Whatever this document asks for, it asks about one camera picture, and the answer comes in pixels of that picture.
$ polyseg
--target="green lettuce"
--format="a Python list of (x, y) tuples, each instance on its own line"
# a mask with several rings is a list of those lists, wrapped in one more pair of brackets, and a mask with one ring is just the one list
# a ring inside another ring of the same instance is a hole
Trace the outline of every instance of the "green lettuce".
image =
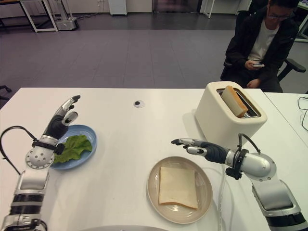
[(64, 163), (70, 159), (78, 160), (83, 151), (92, 151), (92, 145), (85, 135), (70, 136), (61, 155), (54, 155), (54, 163)]

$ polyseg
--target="white bread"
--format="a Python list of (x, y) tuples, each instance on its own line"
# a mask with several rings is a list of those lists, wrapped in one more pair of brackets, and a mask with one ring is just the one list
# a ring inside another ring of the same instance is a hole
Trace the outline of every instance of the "white bread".
[(160, 167), (159, 204), (198, 209), (195, 171)]
[(248, 111), (248, 108), (242, 102), (232, 86), (226, 86), (221, 97), (236, 117), (242, 118)]

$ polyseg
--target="robotic hand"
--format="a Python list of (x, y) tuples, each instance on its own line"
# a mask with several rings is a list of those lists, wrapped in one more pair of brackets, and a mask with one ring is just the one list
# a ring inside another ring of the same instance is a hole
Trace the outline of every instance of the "robotic hand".
[(38, 141), (32, 144), (33, 149), (26, 155), (26, 170), (20, 175), (14, 192), (9, 215), (4, 218), (1, 231), (34, 231), (40, 224), (40, 209), (46, 193), (48, 170), (53, 163), (54, 154), (61, 154), (63, 144), (58, 144), (78, 114), (69, 112), (73, 109), (80, 95), (68, 99), (56, 111), (46, 130)]
[(243, 172), (252, 182), (252, 192), (270, 230), (308, 231), (308, 224), (290, 189), (278, 179), (275, 162), (260, 153), (254, 144), (258, 152), (250, 154), (246, 149), (241, 150), (241, 139), (236, 151), (194, 139), (176, 139), (171, 143), (184, 145), (188, 153), (204, 156), (208, 161), (228, 165), (226, 174), (236, 180)]

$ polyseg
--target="white cabinet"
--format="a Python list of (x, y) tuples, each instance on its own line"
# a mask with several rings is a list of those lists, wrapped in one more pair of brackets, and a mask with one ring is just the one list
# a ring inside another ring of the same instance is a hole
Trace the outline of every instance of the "white cabinet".
[(127, 15), (126, 10), (126, 0), (108, 0), (110, 14), (125, 14)]

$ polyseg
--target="white plate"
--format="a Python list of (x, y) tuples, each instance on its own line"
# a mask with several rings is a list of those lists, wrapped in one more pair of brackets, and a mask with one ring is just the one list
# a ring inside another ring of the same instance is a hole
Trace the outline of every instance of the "white plate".
[[(159, 204), (160, 167), (193, 169), (195, 171), (198, 209)], [(212, 185), (205, 172), (194, 162), (179, 156), (165, 158), (152, 168), (148, 178), (147, 193), (155, 210), (167, 220), (177, 224), (190, 224), (199, 220), (207, 212), (213, 198)]]

